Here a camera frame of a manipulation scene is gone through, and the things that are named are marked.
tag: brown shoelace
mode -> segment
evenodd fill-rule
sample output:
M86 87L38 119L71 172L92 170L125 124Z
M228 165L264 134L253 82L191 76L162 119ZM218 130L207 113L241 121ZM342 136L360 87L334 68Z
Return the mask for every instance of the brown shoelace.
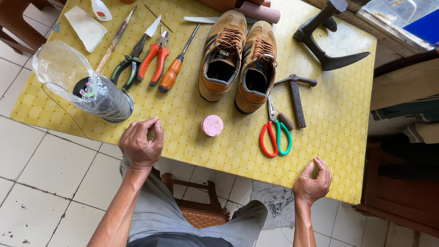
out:
M273 46L267 41L263 39L256 39L255 50L253 51L253 58L255 58L256 56L258 57L258 59L263 57L264 60L267 62L274 62L277 67L277 61L276 56L274 55Z
M241 45L242 33L239 29L226 28L218 37L217 42L221 42L225 47L238 46L239 50L242 50Z

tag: paintbrush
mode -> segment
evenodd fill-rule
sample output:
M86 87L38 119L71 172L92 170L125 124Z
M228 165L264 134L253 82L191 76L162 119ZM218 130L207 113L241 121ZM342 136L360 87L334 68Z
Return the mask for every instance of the paintbrush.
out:
M104 67L105 63L107 62L108 58L110 57L111 53L113 52L114 48L116 47L117 43L119 42L120 37L122 36L123 32L126 29L126 26L128 26L128 23L131 19L131 15L133 12L137 9L137 4L133 7L130 14L125 18L125 21L123 21L122 25L119 28L119 31L117 31L116 36L114 37L113 41L111 42L110 46L108 47L107 51L105 52L105 55L102 57L101 61L97 65L96 72L101 72L102 68Z

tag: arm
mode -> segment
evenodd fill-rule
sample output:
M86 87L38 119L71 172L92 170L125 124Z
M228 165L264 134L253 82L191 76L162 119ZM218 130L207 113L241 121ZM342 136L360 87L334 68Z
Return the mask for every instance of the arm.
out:
M319 169L316 179L309 178L314 169L313 162ZM311 206L329 192L332 181L332 175L326 163L320 157L314 158L313 162L305 167L293 186L296 216L293 247L316 246L311 224Z
M147 141L146 134L152 128L154 139ZM158 117L131 123L119 140L119 148L130 160L130 167L87 247L126 246L140 190L162 153L163 129Z

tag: wire cutter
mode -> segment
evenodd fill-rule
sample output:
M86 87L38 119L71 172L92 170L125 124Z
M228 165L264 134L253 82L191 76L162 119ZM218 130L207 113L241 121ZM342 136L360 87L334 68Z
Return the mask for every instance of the wire cutter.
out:
M110 81L114 83L114 85L117 85L117 80L122 73L122 71L128 67L128 65L131 63L131 73L130 77L126 81L126 83L122 86L122 91L126 92L131 85L133 84L134 80L136 79L137 75L137 68L140 64L139 56L143 51L143 46L145 45L146 40L146 34L142 36L140 41L136 44L136 46L133 48L133 51L129 56L125 55L125 60L122 61L116 69L114 69Z
M273 105L273 101L271 101L271 96L268 96L268 117L269 117L268 124L264 124L264 127L262 127L261 130L261 135L259 137L259 143L261 145L261 149L266 155L270 157L275 157L278 153L280 155L286 155L287 153L290 152L292 146L291 134L288 131L288 129L285 127L284 123L279 123L279 121L276 119L276 113L274 112L274 105ZM274 137L273 130L271 128L273 123L276 125L276 134L277 134L276 138ZM264 134L265 134L265 130L267 130L267 127L269 127L268 133L270 135L271 144L273 144L274 153L267 152L264 146ZM282 152L281 150L281 128L285 131L288 138L288 147L285 152Z
M169 32L164 31L160 35L159 40L155 44L149 46L149 54L142 60L139 67L139 72L137 73L137 80L143 81L146 69L148 68L151 61L158 55L157 69L155 70L154 76L151 79L149 85L151 87L155 86L158 80L162 77L163 70L165 68L165 58L169 55L166 44L169 40Z

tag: plastic bag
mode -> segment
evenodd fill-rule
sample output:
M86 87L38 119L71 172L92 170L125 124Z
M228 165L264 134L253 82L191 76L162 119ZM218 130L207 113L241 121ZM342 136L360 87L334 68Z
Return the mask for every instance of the plastic bag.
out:
M38 81L79 109L118 123L133 112L131 97L94 71L87 59L61 40L44 44L32 66Z

